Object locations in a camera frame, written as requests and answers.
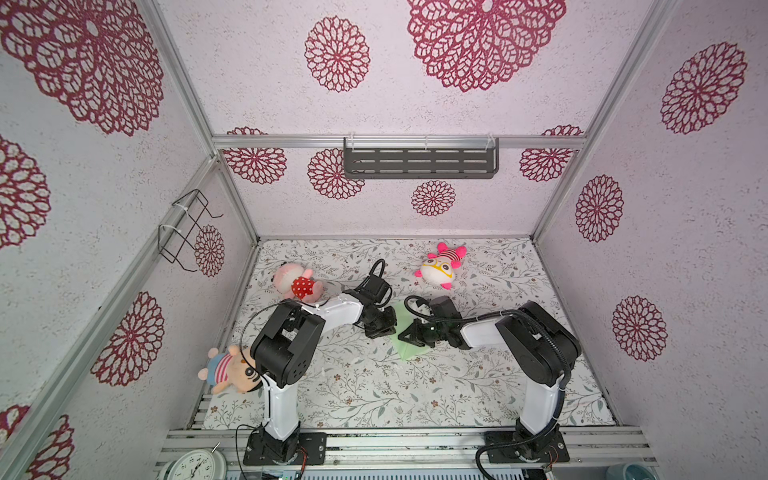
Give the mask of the light green paper sheet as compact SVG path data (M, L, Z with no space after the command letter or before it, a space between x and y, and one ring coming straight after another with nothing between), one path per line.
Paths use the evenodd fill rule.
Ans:
M403 301L398 301L393 305L397 322L395 333L389 336L389 339L402 361L409 361L417 356L428 354L432 349L428 346L418 347L399 339L399 335L408 329L416 316L412 315L406 308Z

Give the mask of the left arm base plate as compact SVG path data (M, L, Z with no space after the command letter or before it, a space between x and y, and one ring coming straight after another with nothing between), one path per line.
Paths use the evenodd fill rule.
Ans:
M246 466L323 465L327 439L325 432L296 431L286 440L277 440L258 428L249 435L242 463Z

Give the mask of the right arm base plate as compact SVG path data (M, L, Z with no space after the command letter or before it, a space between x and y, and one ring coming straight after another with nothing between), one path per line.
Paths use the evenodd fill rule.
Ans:
M488 458L492 464L502 463L565 463L570 454L558 427L537 440L530 441L526 432L513 430L484 433L489 447Z

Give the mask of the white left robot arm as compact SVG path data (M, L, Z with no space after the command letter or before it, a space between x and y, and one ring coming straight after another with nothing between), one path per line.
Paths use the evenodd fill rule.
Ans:
M279 302L250 347L250 355L266 391L265 432L285 441L299 428L297 383L309 369L324 334L356 325L375 339L395 331L390 290L370 297L347 290L318 305L297 300Z

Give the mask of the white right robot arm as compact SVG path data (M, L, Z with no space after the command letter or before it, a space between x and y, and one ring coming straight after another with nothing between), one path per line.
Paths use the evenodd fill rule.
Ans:
M517 308L464 317L447 296L427 300L410 295L404 308L414 317L398 335L406 344L433 348L446 342L459 350L506 348L528 378L516 429L528 438L555 429L582 347L539 303L527 301Z

